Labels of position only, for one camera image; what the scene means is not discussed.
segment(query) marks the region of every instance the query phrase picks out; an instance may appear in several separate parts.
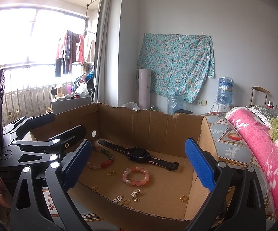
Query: beaded bracelet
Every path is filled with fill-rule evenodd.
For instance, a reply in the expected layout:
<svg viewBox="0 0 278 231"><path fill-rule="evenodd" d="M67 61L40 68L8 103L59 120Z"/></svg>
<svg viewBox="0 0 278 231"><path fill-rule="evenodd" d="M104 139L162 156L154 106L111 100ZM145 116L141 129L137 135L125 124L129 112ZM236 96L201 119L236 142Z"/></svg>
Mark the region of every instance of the beaded bracelet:
<svg viewBox="0 0 278 231"><path fill-rule="evenodd" d="M97 166L93 165L92 163L90 163L89 161L87 162L87 166L89 168L93 168L93 169L97 169L97 168L105 168L107 166L109 166L110 164L112 164L113 162L113 155L107 150L107 149L103 149L100 147L92 147L93 150L98 151L98 152L102 152L104 154L106 154L107 156L109 156L109 160L105 161L102 164L99 164Z"/></svg>
<svg viewBox="0 0 278 231"><path fill-rule="evenodd" d="M135 181L135 180L128 180L127 176L129 175L130 172L132 171L137 171L137 172L141 172L144 174L144 179L141 181ZM146 184L148 181L150 180L150 174L147 170L145 170L143 167L131 167L131 168L127 168L124 171L123 177L122 177L122 181L125 182L127 185L132 185L132 186L140 186L140 185L144 185Z"/></svg>

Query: white cylinder roll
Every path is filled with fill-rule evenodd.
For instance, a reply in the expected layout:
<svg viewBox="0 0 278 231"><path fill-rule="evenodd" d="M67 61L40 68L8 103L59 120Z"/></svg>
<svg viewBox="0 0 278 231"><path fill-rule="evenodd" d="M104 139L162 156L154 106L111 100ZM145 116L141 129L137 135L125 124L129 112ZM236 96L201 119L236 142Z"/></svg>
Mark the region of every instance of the white cylinder roll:
<svg viewBox="0 0 278 231"><path fill-rule="evenodd" d="M139 69L139 108L150 109L151 70Z"/></svg>

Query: watch screen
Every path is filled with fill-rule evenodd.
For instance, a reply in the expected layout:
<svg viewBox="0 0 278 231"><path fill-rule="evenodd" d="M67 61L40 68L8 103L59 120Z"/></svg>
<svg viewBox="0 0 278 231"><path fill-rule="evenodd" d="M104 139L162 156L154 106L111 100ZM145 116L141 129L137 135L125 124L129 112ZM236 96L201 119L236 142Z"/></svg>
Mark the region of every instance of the watch screen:
<svg viewBox="0 0 278 231"><path fill-rule="evenodd" d="M134 147L132 148L132 150L130 151L130 153L134 156L137 157L142 157L146 154L146 150L138 148L138 147Z"/></svg>

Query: green fluffy fabric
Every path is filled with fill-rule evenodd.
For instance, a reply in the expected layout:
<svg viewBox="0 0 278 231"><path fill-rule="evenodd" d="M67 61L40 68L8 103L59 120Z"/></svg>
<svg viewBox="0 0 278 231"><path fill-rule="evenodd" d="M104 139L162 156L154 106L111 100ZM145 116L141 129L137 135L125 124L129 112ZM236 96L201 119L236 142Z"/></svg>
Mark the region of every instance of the green fluffy fabric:
<svg viewBox="0 0 278 231"><path fill-rule="evenodd" d="M270 129L269 133L271 139L275 143L276 140L278 139L278 117L271 119L271 126L272 128Z"/></svg>

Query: smartwatch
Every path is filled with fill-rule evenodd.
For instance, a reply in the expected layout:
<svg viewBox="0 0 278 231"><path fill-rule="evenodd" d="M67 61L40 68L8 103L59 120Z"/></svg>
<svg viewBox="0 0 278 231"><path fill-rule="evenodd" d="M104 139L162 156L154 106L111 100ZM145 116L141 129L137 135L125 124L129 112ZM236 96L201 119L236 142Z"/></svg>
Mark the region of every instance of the smartwatch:
<svg viewBox="0 0 278 231"><path fill-rule="evenodd" d="M100 145L103 145L105 147L111 148L113 150L116 150L116 151L119 151L119 152L125 154L128 157L128 159L131 159L132 161L135 161L135 162L152 163L152 164L164 167L169 171L177 170L179 167L178 162L168 162L168 161L164 161L164 160L152 157L147 150L139 148L139 147L126 148L126 147L122 147L122 146L107 142L105 140L99 140L98 143Z"/></svg>

